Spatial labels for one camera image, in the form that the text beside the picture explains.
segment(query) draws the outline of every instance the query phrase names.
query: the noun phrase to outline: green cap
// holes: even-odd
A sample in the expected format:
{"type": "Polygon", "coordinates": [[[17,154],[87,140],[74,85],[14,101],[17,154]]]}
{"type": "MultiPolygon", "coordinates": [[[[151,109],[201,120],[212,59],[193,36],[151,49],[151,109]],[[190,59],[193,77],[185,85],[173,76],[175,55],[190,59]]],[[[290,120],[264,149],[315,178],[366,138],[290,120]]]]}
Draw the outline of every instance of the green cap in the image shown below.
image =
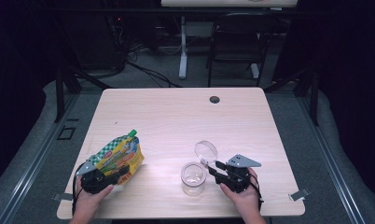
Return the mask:
{"type": "Polygon", "coordinates": [[[131,132],[129,132],[129,137],[134,137],[137,134],[137,131],[132,129],[131,132]]]}

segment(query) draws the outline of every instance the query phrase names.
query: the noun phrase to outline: black round hole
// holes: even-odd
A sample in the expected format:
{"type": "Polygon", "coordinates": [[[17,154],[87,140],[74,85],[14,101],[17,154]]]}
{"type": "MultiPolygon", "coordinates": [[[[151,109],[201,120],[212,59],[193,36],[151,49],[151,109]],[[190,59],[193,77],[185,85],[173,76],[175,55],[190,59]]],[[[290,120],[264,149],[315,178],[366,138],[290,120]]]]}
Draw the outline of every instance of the black round hole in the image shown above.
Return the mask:
{"type": "Polygon", "coordinates": [[[211,96],[210,97],[210,102],[213,103],[213,104],[217,104],[217,103],[220,102],[220,99],[217,96],[211,96]]]}

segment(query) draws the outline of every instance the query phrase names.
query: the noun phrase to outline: chair backrest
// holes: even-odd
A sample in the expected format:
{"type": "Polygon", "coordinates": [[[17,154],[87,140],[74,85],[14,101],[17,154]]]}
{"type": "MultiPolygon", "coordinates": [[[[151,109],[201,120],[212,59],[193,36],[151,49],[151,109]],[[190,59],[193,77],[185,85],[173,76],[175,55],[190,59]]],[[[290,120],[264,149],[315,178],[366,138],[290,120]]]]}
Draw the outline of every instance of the chair backrest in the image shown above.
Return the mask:
{"type": "Polygon", "coordinates": [[[216,33],[233,34],[270,34],[278,26],[275,16],[266,13],[229,13],[214,22],[213,35],[216,33]]]}

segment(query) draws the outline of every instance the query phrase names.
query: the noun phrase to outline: transparent jar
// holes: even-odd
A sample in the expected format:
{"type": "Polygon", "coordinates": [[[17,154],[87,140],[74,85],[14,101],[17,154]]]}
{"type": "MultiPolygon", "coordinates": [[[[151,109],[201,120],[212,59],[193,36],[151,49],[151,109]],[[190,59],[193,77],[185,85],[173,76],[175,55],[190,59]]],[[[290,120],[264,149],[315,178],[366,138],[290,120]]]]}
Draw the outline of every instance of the transparent jar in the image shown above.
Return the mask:
{"type": "Polygon", "coordinates": [[[189,162],[181,171],[182,190],[191,196],[199,195],[204,190],[207,176],[206,169],[198,162],[189,162]]]}

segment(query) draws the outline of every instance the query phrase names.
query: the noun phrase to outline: wooden tabletop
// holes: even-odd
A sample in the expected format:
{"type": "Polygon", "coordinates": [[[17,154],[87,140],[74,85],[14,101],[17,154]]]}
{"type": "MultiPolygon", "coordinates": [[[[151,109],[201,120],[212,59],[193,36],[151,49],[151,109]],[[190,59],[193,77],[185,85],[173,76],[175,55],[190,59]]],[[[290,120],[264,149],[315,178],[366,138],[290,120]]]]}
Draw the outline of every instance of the wooden tabletop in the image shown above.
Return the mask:
{"type": "Polygon", "coordinates": [[[298,0],[161,0],[163,7],[295,7],[298,0]]]}
{"type": "MultiPolygon", "coordinates": [[[[199,161],[194,146],[213,143],[218,160],[242,154],[262,164],[256,168],[264,199],[263,216],[299,216],[302,201],[271,111],[260,88],[111,89],[97,106],[76,166],[108,142],[137,131],[146,157],[126,186],[115,186],[98,218],[238,217],[232,202],[208,175],[204,191],[188,196],[181,188],[181,168],[199,161]],[[220,102],[213,104],[210,97],[220,102]]],[[[72,193],[71,173],[65,190],[72,193]]],[[[71,202],[62,201],[57,216],[71,218],[71,202]]]]}

